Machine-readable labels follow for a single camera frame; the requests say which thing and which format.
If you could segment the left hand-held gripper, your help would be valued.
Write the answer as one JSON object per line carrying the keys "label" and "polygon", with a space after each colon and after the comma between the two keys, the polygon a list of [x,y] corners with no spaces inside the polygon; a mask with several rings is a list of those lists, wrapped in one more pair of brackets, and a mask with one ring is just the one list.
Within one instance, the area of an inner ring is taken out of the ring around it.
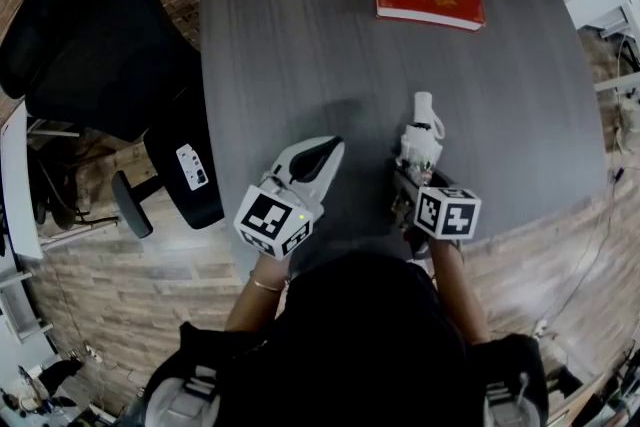
{"label": "left hand-held gripper", "polygon": [[307,139],[287,147],[251,185],[233,226],[242,241],[274,259],[284,259],[313,233],[322,201],[342,163],[339,136]]}

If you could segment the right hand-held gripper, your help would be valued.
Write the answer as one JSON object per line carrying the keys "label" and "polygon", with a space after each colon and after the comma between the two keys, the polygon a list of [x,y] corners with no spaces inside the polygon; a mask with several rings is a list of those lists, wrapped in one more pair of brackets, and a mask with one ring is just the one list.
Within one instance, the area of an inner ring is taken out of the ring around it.
{"label": "right hand-held gripper", "polygon": [[392,212],[414,259],[425,258],[430,240],[460,242],[473,238],[481,199],[471,190],[434,169],[430,186],[416,185],[402,169],[395,169],[392,183],[396,199]]}

